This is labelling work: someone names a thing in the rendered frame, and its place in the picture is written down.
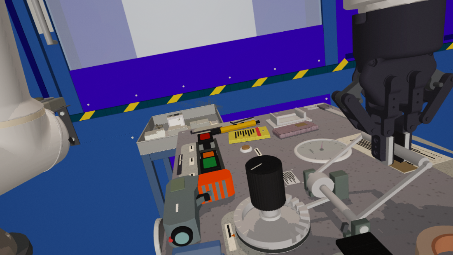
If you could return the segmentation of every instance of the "table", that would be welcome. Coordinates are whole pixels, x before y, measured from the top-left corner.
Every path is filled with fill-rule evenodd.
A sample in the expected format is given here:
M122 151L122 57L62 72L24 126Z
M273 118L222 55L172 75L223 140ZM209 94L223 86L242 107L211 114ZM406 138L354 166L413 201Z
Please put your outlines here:
M320 108L306 112L307 117L319 126L317 131L286 139L279 139L271 133L269 139L237 144L228 143L227 133L214 136L217 138L225 168L231 171L235 195L202 205L200 209L201 242L220 240L222 252L225 255L229 254L225 246L221 220L227 213L235 210L241 201L249 197L245 163L257 155L254 151L240 152L240 147L245 144L258 148L263 155L278 157L282 161L283 171L293 171L301 183L286 187L287 194L299 198L305 204L318 199L308 197L304 191L302 171L310 168L318 169L322 164L298 159L294 154L294 147L310 139L339 139L360 131L344 117ZM290 114L291 111L287 110L284 113ZM269 115L261 115L255 119L261 121L259 126L267 126L267 129L272 131L272 127L265 121L269 119ZM180 132L176 156L181 153L182 145L194 142L196 142L196 135L191 135L189 131ZM357 215L407 176L355 149L348 159L332 164L325 173L328 175L331 171L338 170L344 170L349 174L349 198L343 202ZM176 170L174 170L173 179L176 177ZM415 254L417 236L424 229L435 225L453 225L452 188L453 177L435 168L427 170L367 217L371 222L371 232L392 254ZM343 237L339 230L341 223L347 222L343 214L330 202L310 209L309 213L311 233L300 247L286 254L303 254L306 251L307 254L333 255L340 252L335 240ZM172 247L165 243L162 254L170 255L171 252Z

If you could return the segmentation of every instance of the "black cylinder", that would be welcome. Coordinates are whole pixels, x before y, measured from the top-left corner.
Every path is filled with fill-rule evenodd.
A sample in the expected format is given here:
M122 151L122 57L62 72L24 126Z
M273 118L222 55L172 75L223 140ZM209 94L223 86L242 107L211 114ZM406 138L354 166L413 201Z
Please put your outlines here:
M252 205L262 211L280 209L286 201L282 162L273 156L257 156L245 164Z

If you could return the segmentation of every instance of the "blue object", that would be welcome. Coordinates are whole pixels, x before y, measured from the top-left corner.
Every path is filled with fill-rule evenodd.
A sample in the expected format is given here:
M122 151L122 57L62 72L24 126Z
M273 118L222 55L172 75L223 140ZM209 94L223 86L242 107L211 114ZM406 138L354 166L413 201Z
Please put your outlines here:
M220 241L209 241L173 248L172 255L223 255Z

